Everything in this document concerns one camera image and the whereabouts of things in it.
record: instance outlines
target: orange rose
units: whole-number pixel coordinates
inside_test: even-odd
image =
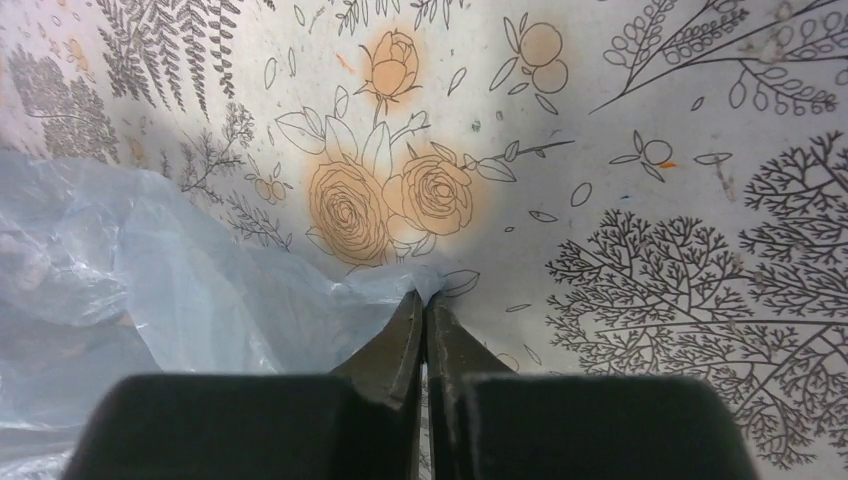
[[[377,180],[363,167],[342,162],[318,167],[309,188],[309,211],[331,250],[327,253],[352,265],[383,262],[389,208]]]
[[[418,75],[418,52],[412,39],[402,33],[386,32],[371,58],[371,80],[363,90],[394,98],[409,89]]]
[[[383,198],[396,214],[416,228],[450,235],[471,221],[471,177],[437,155],[407,162],[401,175],[389,178]]]

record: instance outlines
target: translucent blue plastic bag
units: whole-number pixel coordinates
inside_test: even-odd
[[[327,371],[440,287],[408,264],[332,282],[156,173],[0,153],[0,478],[55,467],[122,377]]]

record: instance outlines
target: crumpled plastic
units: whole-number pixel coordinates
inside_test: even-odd
[[[123,377],[325,372],[441,287],[411,264],[333,282],[154,172],[0,152],[0,478],[55,478]]]

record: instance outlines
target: orange mark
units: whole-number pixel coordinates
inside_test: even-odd
[[[336,58],[338,58],[338,59],[339,59],[339,63],[341,63],[341,64],[342,64],[342,66],[345,68],[345,70],[347,70],[347,71],[348,71],[348,72],[350,72],[350,73],[356,73],[356,70],[354,70],[354,69],[353,69],[353,67],[351,67],[350,65],[348,65],[348,63],[344,60],[344,58],[343,58],[341,55],[339,55],[339,54],[337,53],[337,54],[336,54]]]

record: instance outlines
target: plastic bag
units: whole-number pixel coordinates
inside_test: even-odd
[[[52,478],[127,375],[327,371],[406,292],[427,301],[440,287],[408,264],[333,282],[296,255],[233,243],[156,173],[2,152],[0,478]]]

